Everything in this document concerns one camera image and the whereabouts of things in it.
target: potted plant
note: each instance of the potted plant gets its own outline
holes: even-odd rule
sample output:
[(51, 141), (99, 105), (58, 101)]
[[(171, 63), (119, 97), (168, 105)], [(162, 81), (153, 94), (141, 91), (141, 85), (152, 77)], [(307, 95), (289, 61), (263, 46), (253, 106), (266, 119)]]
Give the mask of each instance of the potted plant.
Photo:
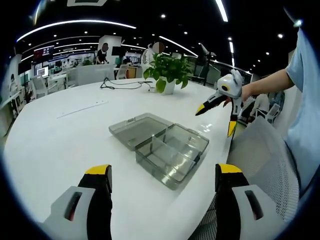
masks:
[(155, 53), (151, 67), (144, 71), (143, 77), (146, 80), (152, 77), (156, 80), (157, 92), (173, 94), (175, 85), (181, 85), (181, 89), (188, 85), (188, 74), (191, 73), (189, 62), (186, 58), (181, 59)]

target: desk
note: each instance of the desk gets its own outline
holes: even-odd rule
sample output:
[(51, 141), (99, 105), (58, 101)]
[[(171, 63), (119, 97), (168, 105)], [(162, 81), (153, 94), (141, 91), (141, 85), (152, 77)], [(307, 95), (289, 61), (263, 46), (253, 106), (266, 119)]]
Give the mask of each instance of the desk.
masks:
[[(187, 240), (214, 197), (216, 163), (227, 161), (231, 104), (195, 116), (199, 104), (215, 92), (211, 88), (189, 82), (164, 96), (148, 92), (147, 85), (135, 90), (100, 85), (69, 88), (25, 106), (4, 148), (4, 167), (18, 199), (33, 219), (43, 222), (51, 204), (77, 186), (86, 170), (111, 164), (112, 239)], [(204, 135), (210, 140), (206, 157), (183, 189), (172, 191), (153, 178), (109, 132), (110, 125), (147, 112), (193, 130), (212, 124)]]

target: white flower pot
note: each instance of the white flower pot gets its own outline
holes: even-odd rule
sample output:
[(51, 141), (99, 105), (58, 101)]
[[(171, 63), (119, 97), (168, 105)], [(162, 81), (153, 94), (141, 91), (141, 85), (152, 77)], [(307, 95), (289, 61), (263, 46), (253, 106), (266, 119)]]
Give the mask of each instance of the white flower pot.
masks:
[(177, 79), (173, 80), (172, 82), (168, 82), (167, 79), (165, 79), (165, 81), (166, 81), (166, 85), (162, 94), (164, 95), (174, 94)]

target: box lid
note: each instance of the box lid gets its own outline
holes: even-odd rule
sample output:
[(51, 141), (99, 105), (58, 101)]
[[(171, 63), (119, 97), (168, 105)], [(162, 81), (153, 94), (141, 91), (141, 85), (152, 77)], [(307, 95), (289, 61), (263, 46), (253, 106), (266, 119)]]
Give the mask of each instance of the box lid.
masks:
[(151, 113), (121, 121), (109, 127), (109, 131), (130, 151), (153, 135), (173, 125), (172, 122)]

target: black cable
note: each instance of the black cable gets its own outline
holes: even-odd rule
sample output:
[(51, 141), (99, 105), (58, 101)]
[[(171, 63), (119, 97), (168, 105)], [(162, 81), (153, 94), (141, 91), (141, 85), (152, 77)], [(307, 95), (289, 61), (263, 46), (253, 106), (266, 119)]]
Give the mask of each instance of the black cable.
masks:
[[(106, 85), (106, 82), (110, 82), (114, 85), (129, 85), (129, 84), (140, 84), (140, 86), (138, 87), (133, 87), (133, 88), (127, 88), (127, 87), (114, 87), (114, 86), (107, 86)], [(138, 88), (141, 88), (141, 86), (143, 84), (147, 84), (150, 88), (150, 84), (149, 83), (152, 83), (152, 81), (135, 81), (135, 82), (128, 82), (128, 83), (115, 83), (111, 80), (109, 80), (108, 77), (106, 77), (104, 80), (103, 80), (103, 83), (102, 85), (100, 86), (101, 89), (105, 89), (105, 88), (108, 88), (108, 89), (112, 89), (112, 90), (115, 90), (115, 89), (126, 89), (126, 90), (133, 90), (133, 89), (138, 89)]]

